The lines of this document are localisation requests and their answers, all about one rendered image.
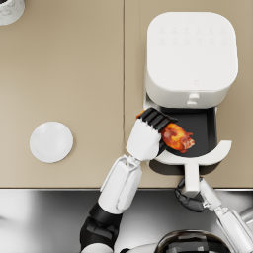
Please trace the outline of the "dark round robot body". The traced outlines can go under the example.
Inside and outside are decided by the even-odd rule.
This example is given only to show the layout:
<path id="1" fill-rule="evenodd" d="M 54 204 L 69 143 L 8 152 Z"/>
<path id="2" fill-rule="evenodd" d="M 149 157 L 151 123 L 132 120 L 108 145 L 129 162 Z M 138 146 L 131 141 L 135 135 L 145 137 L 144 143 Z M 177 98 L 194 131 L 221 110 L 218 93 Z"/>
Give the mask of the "dark round robot body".
<path id="1" fill-rule="evenodd" d="M 217 236 L 202 230 L 177 230 L 166 234 L 154 253 L 231 253 Z"/>

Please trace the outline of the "air fryer drawer with handle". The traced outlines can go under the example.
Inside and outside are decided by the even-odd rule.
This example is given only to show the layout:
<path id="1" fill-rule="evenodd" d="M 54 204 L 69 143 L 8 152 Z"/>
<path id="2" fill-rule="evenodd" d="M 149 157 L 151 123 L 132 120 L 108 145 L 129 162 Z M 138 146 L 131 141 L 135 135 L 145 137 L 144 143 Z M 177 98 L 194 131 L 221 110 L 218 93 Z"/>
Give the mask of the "air fryer drawer with handle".
<path id="1" fill-rule="evenodd" d="M 167 147 L 148 166 L 163 175 L 183 175 L 185 186 L 182 194 L 193 198 L 199 191 L 199 167 L 207 166 L 203 173 L 209 173 L 222 161 L 231 148 L 231 140 L 217 141 L 216 106 L 208 108 L 165 108 L 156 105 L 147 94 L 144 108 L 154 107 L 178 119 L 178 125 L 193 134 L 195 145 L 186 153 Z"/>

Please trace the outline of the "round white plate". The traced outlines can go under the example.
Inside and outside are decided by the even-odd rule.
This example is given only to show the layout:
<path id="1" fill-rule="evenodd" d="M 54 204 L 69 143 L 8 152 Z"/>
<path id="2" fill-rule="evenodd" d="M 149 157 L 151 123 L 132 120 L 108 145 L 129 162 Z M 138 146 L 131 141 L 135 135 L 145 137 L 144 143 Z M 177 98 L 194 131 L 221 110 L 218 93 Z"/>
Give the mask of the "round white plate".
<path id="1" fill-rule="evenodd" d="M 30 138 L 30 150 L 35 158 L 44 163 L 55 163 L 64 159 L 73 146 L 70 129 L 59 122 L 39 125 Z"/>

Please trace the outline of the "white marbled round pot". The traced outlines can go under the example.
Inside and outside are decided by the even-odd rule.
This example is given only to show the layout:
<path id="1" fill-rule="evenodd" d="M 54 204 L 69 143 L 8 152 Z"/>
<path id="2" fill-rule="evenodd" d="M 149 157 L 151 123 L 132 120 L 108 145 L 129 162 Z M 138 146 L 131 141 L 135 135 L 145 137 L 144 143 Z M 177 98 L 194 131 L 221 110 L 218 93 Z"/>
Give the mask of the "white marbled round pot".
<path id="1" fill-rule="evenodd" d="M 13 24 L 25 11 L 24 0 L 0 0 L 0 26 Z"/>

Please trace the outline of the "roasted brown drumstick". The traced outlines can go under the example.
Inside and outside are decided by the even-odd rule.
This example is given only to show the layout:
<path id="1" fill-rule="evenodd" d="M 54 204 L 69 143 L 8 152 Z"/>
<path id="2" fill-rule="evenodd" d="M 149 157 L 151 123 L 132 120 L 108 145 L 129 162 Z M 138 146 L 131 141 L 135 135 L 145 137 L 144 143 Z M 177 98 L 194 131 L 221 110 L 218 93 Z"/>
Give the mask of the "roasted brown drumstick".
<path id="1" fill-rule="evenodd" d="M 177 125 L 177 120 L 154 108 L 148 108 L 136 116 L 161 134 L 159 154 L 167 147 L 185 153 L 195 145 L 190 132 L 185 132 Z"/>

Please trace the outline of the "white air fryer body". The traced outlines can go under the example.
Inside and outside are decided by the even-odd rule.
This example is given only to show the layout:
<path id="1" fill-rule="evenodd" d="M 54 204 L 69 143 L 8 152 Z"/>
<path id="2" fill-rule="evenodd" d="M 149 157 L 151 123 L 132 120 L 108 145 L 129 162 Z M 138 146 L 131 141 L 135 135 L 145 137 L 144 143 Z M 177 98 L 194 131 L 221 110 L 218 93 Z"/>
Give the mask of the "white air fryer body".
<path id="1" fill-rule="evenodd" d="M 232 24 L 212 12 L 167 12 L 147 29 L 145 91 L 165 108 L 220 104 L 238 73 Z"/>

